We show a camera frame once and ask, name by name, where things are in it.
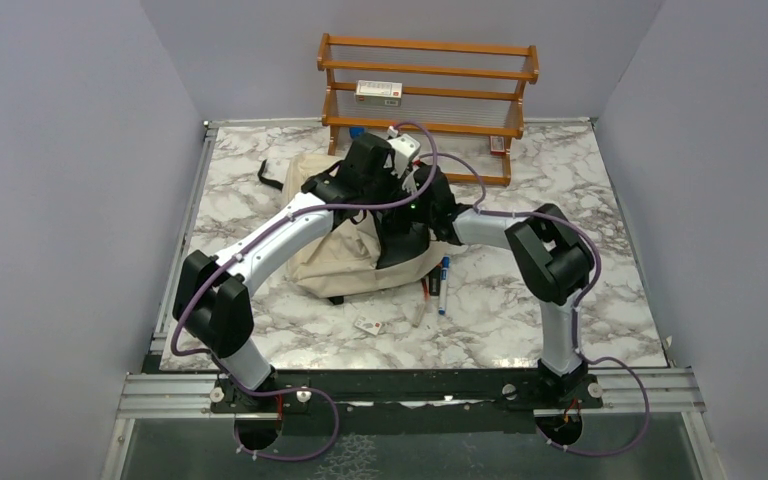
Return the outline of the beige canvas backpack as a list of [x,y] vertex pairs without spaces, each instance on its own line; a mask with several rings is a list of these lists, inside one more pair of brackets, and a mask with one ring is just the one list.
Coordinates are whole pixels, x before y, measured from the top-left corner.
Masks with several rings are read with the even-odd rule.
[[349,296],[417,282],[447,253],[448,245],[431,241],[428,250],[406,263],[377,269],[380,254],[375,220],[347,220],[306,245],[286,262],[287,277],[318,298]]

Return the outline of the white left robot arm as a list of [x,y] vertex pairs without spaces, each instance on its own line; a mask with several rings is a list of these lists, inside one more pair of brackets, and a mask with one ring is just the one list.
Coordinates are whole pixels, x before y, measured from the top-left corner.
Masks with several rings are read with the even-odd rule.
[[384,139],[363,133],[348,153],[306,179],[283,210],[235,246],[213,255],[200,250],[182,263],[173,303],[173,336],[187,332],[202,353],[237,381],[236,396],[258,411],[273,401],[270,362],[251,336],[251,298],[292,256],[360,213],[393,210],[414,194],[403,177],[419,143],[406,134]]

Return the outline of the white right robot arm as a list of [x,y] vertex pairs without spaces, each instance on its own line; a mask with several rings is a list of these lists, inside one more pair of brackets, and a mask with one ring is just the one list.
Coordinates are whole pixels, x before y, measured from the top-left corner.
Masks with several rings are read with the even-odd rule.
[[440,172],[421,164],[394,180],[380,199],[396,201],[381,223],[419,224],[452,245],[484,245],[510,251],[530,294],[539,302],[542,351],[537,363],[539,398],[560,407],[572,399],[587,373],[580,352],[579,307],[597,262],[582,232],[555,204],[526,212],[493,211],[455,199]]

